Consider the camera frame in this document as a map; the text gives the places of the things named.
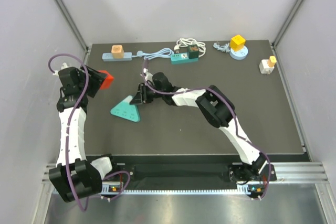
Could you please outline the red cube plug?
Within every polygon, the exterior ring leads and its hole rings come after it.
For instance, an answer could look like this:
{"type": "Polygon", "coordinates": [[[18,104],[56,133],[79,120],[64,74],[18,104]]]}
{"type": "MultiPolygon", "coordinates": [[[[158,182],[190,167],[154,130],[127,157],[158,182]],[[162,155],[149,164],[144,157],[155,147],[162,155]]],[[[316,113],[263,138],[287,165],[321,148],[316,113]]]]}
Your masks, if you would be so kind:
{"type": "Polygon", "coordinates": [[[114,77],[106,70],[99,70],[100,73],[103,73],[106,75],[102,85],[100,86],[101,90],[108,89],[112,82],[114,81],[114,77]]]}

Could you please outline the teal triangular socket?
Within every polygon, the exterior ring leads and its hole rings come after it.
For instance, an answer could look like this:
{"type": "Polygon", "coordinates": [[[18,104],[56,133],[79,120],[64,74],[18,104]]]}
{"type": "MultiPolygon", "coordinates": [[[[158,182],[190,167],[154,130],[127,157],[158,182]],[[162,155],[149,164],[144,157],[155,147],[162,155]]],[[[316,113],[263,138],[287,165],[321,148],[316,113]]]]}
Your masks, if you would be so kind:
{"type": "Polygon", "coordinates": [[[132,99],[131,95],[124,98],[110,110],[110,114],[131,122],[140,122],[138,107],[130,104],[132,99]]]}

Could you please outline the teal power strip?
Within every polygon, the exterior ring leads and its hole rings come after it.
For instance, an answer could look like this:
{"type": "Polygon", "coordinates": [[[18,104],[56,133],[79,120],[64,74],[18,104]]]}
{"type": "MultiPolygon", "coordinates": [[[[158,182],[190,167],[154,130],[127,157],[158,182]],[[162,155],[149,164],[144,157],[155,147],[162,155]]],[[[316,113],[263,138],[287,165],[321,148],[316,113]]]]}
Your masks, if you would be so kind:
{"type": "Polygon", "coordinates": [[[171,56],[171,64],[193,63],[198,62],[198,58],[190,59],[188,53],[177,53],[171,56]]]}

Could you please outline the dark green cube plug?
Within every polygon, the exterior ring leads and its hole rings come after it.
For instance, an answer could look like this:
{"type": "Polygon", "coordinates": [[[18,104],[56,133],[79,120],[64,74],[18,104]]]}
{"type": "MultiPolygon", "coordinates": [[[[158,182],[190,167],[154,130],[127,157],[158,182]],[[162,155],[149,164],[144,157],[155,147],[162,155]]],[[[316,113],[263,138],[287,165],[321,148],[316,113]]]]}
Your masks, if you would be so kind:
{"type": "Polygon", "coordinates": [[[190,59],[198,59],[199,58],[199,47],[196,44],[187,46],[187,53],[190,59]]]}

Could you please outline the round light blue socket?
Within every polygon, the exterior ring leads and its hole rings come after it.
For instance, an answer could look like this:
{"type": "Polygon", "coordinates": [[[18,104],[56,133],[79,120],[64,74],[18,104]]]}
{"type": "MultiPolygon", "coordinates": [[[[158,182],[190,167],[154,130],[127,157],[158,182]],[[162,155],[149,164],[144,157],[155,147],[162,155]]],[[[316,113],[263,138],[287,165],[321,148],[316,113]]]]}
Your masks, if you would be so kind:
{"type": "Polygon", "coordinates": [[[235,51],[230,49],[229,55],[235,60],[244,60],[248,55],[248,48],[244,46],[242,49],[235,51]]]}

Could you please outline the yellow cube plug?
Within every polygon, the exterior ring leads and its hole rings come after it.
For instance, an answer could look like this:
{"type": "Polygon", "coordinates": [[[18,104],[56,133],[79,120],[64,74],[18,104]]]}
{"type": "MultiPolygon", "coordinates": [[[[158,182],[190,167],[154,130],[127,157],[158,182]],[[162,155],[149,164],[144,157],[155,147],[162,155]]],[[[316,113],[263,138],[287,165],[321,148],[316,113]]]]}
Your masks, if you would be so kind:
{"type": "Polygon", "coordinates": [[[246,43],[246,40],[241,35],[236,35],[231,38],[229,46],[233,51],[239,51],[243,49],[244,45],[246,43]]]}

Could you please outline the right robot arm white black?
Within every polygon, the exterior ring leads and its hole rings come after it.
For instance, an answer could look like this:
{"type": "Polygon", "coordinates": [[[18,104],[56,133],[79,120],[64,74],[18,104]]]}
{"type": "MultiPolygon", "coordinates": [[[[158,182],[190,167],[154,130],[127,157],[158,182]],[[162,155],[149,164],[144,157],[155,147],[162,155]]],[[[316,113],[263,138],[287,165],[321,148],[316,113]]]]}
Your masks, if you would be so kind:
{"type": "Polygon", "coordinates": [[[234,180],[269,182],[271,164],[268,156],[250,141],[239,123],[234,105],[216,86],[182,88],[172,85],[164,73],[151,74],[147,69],[142,77],[143,82],[138,85],[131,105],[149,104],[161,98],[167,105],[198,108],[206,121],[222,131],[238,152],[242,164],[234,180]]]}

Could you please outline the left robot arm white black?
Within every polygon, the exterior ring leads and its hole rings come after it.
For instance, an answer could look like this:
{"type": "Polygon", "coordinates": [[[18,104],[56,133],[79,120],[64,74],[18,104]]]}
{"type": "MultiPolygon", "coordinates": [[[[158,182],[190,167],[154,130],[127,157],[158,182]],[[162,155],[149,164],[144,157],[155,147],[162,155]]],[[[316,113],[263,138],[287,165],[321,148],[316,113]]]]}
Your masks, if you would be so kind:
{"type": "Polygon", "coordinates": [[[114,180],[119,174],[109,155],[88,161],[84,139],[88,99],[109,88],[114,77],[106,70],[70,67],[66,63],[56,75],[61,82],[56,105],[61,138],[59,156],[55,168],[49,171],[49,180],[61,198],[71,202],[101,192],[102,180],[114,180]]]}

